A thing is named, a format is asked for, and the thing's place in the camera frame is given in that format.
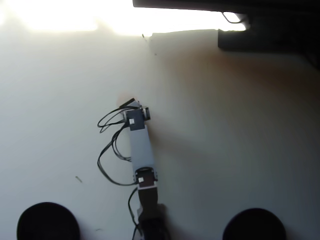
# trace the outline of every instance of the black cable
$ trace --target black cable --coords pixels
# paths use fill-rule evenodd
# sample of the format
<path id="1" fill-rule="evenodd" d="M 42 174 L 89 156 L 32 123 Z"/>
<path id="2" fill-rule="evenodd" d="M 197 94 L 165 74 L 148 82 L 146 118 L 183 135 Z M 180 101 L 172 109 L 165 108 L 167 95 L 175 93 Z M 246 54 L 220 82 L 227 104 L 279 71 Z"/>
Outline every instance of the black cable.
<path id="1" fill-rule="evenodd" d="M 230 24 L 241 24 L 243 23 L 245 20 L 247 20 L 247 17 L 244 17 L 243 19 L 241 19 L 240 21 L 230 21 L 227 16 L 225 15 L 225 11 L 221 12 L 222 16 L 224 16 L 225 20 L 230 23 Z"/>
<path id="2" fill-rule="evenodd" d="M 116 125 L 116 124 L 120 124 L 120 123 L 123 123 L 124 121 L 121 120 L 121 121 L 118 121 L 118 122 L 113 122 L 113 123 L 109 123 L 111 119 L 113 119 L 114 117 L 116 117 L 117 115 L 121 114 L 122 112 L 125 112 L 125 111 L 128 111 L 128 110 L 134 110 L 134 109 L 138 109 L 138 107 L 135 107 L 135 106 L 122 106 L 122 107 L 119 107 L 115 110 L 112 110 L 111 112 L 109 112 L 107 115 L 105 115 L 103 118 L 101 118 L 99 120 L 99 122 L 97 123 L 97 127 L 100 128 L 100 133 L 103 133 L 106 129 L 105 128 L 108 128 L 109 126 L 112 126 L 112 125 Z M 115 115 L 113 115 L 105 124 L 101 125 L 101 122 L 107 117 L 109 116 L 110 114 L 113 114 L 117 112 Z"/>
<path id="3" fill-rule="evenodd" d="M 133 234 L 132 234 L 132 240 L 135 240 L 136 231 L 137 231 L 137 227 L 134 227 Z"/>
<path id="4" fill-rule="evenodd" d="M 131 215 L 131 218 L 132 218 L 132 222 L 133 222 L 133 224 L 134 224 L 134 226 L 135 226 L 134 232 L 133 232 L 133 238 L 135 237 L 135 233 L 136 233 L 136 230 L 137 230 L 137 229 L 138 229 L 138 231 L 139 231 L 139 233 L 140 233 L 140 236 L 142 236 L 142 231 L 141 231 L 139 225 L 138 225 L 138 224 L 136 223 L 136 221 L 135 221 L 135 215 L 134 215 L 134 213 L 132 212 L 132 209 L 131 209 L 131 206 L 130 206 L 131 198 L 132 198 L 132 196 L 135 194 L 135 192 L 136 192 L 137 190 L 138 190 L 137 187 L 136 187 L 135 189 L 133 189 L 133 191 L 132 191 L 132 193 L 130 194 L 129 199 L 128 199 L 129 212 L 130 212 L 130 215 Z"/>
<path id="5" fill-rule="evenodd" d="M 128 161 L 128 162 L 131 162 L 131 157 L 125 157 L 123 156 L 119 150 L 118 150 L 118 146 L 117 146 L 117 140 L 118 140 L 118 137 L 121 133 L 121 130 L 117 131 L 113 136 L 112 136 L 112 149 L 113 149 L 113 152 L 114 154 L 121 160 L 124 160 L 124 161 Z"/>
<path id="6" fill-rule="evenodd" d="M 123 129 L 125 129 L 126 127 L 128 127 L 129 125 L 127 123 L 125 123 L 119 131 L 117 132 L 121 132 Z M 128 183 L 128 184 L 123 184 L 123 183 L 119 183 L 119 182 L 116 182 L 114 181 L 107 173 L 106 171 L 104 170 L 104 168 L 102 167 L 101 165 L 101 162 L 100 162 L 100 159 L 101 159 L 101 156 L 113 145 L 113 140 L 111 140 L 107 146 L 104 147 L 104 149 L 101 151 L 99 157 L 98 157 L 98 160 L 97 160 L 97 166 L 99 168 L 99 170 L 101 171 L 101 173 L 106 177 L 106 179 L 108 179 L 111 183 L 115 184 L 115 185 L 118 185 L 118 186 L 133 186 L 133 185 L 136 185 L 137 182 L 133 182 L 133 183 Z"/>

